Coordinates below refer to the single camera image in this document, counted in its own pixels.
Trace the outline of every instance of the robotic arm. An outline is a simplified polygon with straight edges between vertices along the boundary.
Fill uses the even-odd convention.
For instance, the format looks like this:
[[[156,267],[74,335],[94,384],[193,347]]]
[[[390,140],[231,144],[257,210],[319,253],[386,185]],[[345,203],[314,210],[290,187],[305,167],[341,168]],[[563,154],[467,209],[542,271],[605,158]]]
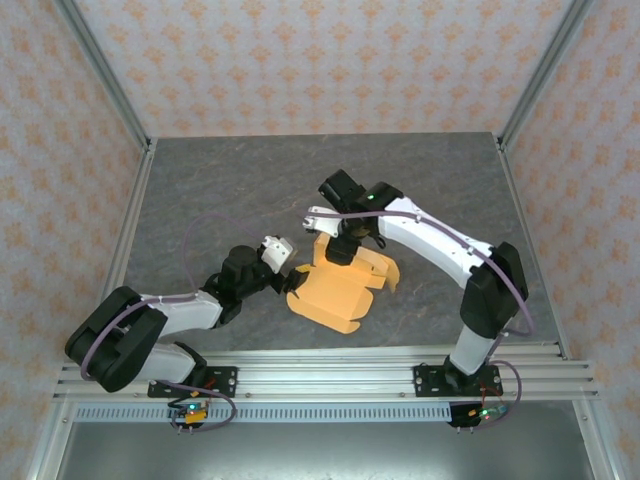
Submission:
[[[206,361],[187,345],[156,345],[157,340],[225,325],[240,313],[242,300],[267,286],[278,293],[295,288],[295,272],[286,278],[280,273],[293,255],[287,240],[268,236],[257,250],[245,245],[232,248],[220,273],[212,275],[196,294],[154,297],[119,287],[71,335],[65,353],[78,365],[89,356],[87,373],[107,392],[134,380],[202,386]],[[125,311],[130,313],[117,322],[118,328],[110,330],[97,348],[92,347]]]
[[[417,390],[433,396],[478,396],[480,383],[489,385],[496,372],[486,364],[487,355],[518,311],[516,298],[487,262],[499,266],[526,299],[517,250],[508,243],[492,247],[453,230],[384,182],[366,190],[339,170],[319,190],[335,210],[312,207],[304,226],[331,236],[329,261],[348,265],[364,238],[372,237],[381,248],[387,238],[430,260],[464,289],[458,342],[444,365],[428,367],[425,386]],[[119,287],[73,333],[65,352],[108,392],[134,380],[201,387],[207,375],[204,359],[182,343],[156,345],[157,340],[225,325],[240,312],[242,300],[267,286],[277,293],[295,291],[306,274],[295,269],[286,277],[281,273],[293,254],[291,244],[279,237],[265,237],[258,249],[234,247],[220,273],[184,297],[152,297]]]
[[[312,207],[304,220],[308,231],[331,236],[327,260],[351,263],[362,240],[370,236],[384,248],[395,240],[445,271],[464,289],[460,315],[464,327],[434,383],[446,383],[462,394],[478,383],[487,355],[500,332],[518,312],[518,303],[496,272],[474,251],[488,257],[507,275],[523,300],[528,290],[518,251],[503,242],[497,248],[466,236],[416,206],[398,189],[380,182],[365,190],[343,170],[319,188],[335,211]]]

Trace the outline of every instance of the cardboard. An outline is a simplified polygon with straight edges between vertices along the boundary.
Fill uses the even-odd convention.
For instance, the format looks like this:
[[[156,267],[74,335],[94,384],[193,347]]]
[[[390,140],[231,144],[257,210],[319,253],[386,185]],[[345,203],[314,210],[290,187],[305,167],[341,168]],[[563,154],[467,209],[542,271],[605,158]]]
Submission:
[[[389,257],[360,247],[351,265],[340,266],[325,258],[329,235],[323,233],[314,242],[313,265],[306,281],[287,294],[287,304],[295,313],[340,333],[353,333],[373,303],[369,288],[381,289],[385,282],[395,291],[400,271]]]

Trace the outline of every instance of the aluminum frame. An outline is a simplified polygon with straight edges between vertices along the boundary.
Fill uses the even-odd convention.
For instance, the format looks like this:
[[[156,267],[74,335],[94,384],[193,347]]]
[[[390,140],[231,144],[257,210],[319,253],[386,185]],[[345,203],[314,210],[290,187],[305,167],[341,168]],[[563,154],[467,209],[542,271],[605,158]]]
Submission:
[[[551,313],[553,314],[553,319],[556,324],[556,328],[558,330],[558,339],[560,341],[560,351],[562,352],[562,356],[566,358],[571,358],[571,352],[569,350],[569,337],[567,336],[567,331],[564,328],[564,325],[560,321],[560,313],[558,312],[558,308],[555,302],[552,300],[549,295],[549,291],[547,290],[547,285],[549,285],[549,281],[547,276],[540,268],[540,262],[538,262],[538,256],[535,254],[535,246],[533,243],[533,236],[531,235],[531,230],[529,229],[529,225],[527,223],[527,219],[524,215],[524,209],[522,208],[522,203],[520,203],[520,197],[518,196],[518,192],[516,190],[515,181],[513,178],[513,174],[511,173],[511,167],[509,166],[509,159],[507,158],[507,152],[500,149],[500,145],[496,144],[498,149],[498,156],[500,157],[500,162],[502,163],[502,169],[504,171],[504,175],[507,179],[507,185],[509,185],[509,190],[511,191],[511,196],[513,198],[513,203],[516,206],[516,212],[518,213],[518,218],[520,219],[520,225],[522,226],[522,230],[524,231],[525,239],[527,240],[527,246],[529,247],[529,251],[531,252],[531,257],[533,258],[533,265],[536,269],[536,274],[538,278],[540,278],[542,283],[542,290],[544,291],[545,298],[547,299],[547,303],[551,307]]]
[[[420,403],[236,403],[233,423],[450,422],[448,402]],[[79,403],[74,423],[164,423],[173,410],[164,403]],[[213,402],[204,423],[228,418],[226,402]]]
[[[138,225],[138,218],[140,217],[140,210],[142,209],[142,200],[144,198],[144,192],[147,189],[147,181],[151,173],[151,165],[157,144],[158,139],[153,138],[150,140],[149,146],[142,151],[138,173],[129,195],[127,210],[124,215],[122,227],[120,228],[120,235],[112,257],[111,266],[107,273],[104,288],[96,304],[99,304],[107,298],[117,286],[122,285],[122,282],[124,282],[127,263],[129,262],[129,255],[131,254],[131,247],[133,246],[133,239]]]
[[[604,403],[579,400],[573,402],[573,408],[596,480],[625,480],[627,476],[614,446],[612,423]]]
[[[538,96],[551,78],[562,55],[581,28],[582,19],[592,4],[593,0],[574,0],[569,6],[553,40],[551,40],[547,50],[542,55],[540,63],[533,72],[529,83],[516,104],[516,108],[513,110],[499,137],[502,150],[508,151],[509,147],[514,143],[522,124],[529,116]]]
[[[453,346],[374,347],[355,349],[274,350],[209,353],[209,365],[239,368],[238,402],[418,402],[412,367],[441,365]],[[589,400],[599,395],[589,362],[562,360],[558,345],[505,345],[496,359],[510,361],[523,381],[529,400]],[[514,374],[501,369],[505,398],[516,395]],[[132,382],[107,394],[97,383],[85,382],[75,364],[65,364],[53,401],[149,402],[147,382]],[[460,397],[433,397],[435,402]]]
[[[93,33],[91,33],[91,29],[78,5],[74,0],[55,0],[55,3],[82,47],[89,63],[93,66],[107,94],[111,97],[127,130],[141,147],[146,147],[149,143],[149,137],[142,126],[142,122],[140,122],[131,102],[124,93],[118,78],[113,73],[100,45],[98,45]]]
[[[28,480],[52,480],[58,477],[76,409],[75,402],[51,404],[47,423],[27,473]]]

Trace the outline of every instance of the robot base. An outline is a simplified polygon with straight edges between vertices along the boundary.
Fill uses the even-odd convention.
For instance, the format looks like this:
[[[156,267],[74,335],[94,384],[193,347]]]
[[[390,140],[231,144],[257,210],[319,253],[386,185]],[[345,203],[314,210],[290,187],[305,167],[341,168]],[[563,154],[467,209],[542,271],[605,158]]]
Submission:
[[[500,370],[497,366],[483,365],[468,382],[457,388],[445,378],[447,371],[447,367],[443,365],[422,364],[413,367],[416,397],[482,397],[481,385],[489,387],[484,392],[487,397],[496,396],[492,389],[500,395],[503,394]]]
[[[237,367],[205,367],[202,374],[205,380],[203,385],[193,385],[202,387],[215,392],[220,392],[229,398],[236,395],[236,386],[238,385],[238,368]],[[149,398],[181,398],[185,396],[182,389],[171,388],[160,382],[149,383],[147,396]]]

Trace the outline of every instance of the metal floor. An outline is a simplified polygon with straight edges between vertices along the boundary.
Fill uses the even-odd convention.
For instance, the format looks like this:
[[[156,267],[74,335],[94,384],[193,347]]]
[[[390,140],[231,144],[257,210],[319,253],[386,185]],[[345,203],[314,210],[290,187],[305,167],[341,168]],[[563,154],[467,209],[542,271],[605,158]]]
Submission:
[[[452,227],[520,251],[530,289],[527,302],[538,325],[530,340],[556,341],[555,322],[528,251],[493,137],[489,133],[380,134],[161,139],[128,264],[125,284],[141,293],[188,290],[180,244],[189,223],[215,211],[259,235],[281,235],[311,259],[314,237],[300,212],[325,205],[318,186],[343,168],[359,183],[386,181]],[[189,263],[203,284],[238,244],[257,241],[222,220],[194,231]],[[462,290],[407,248],[384,251],[400,268],[395,294],[375,291],[361,328],[342,335],[292,313],[284,297],[265,290],[245,301],[241,314],[214,331],[182,333],[197,350],[442,345],[456,342]],[[366,244],[372,249],[373,242]]]

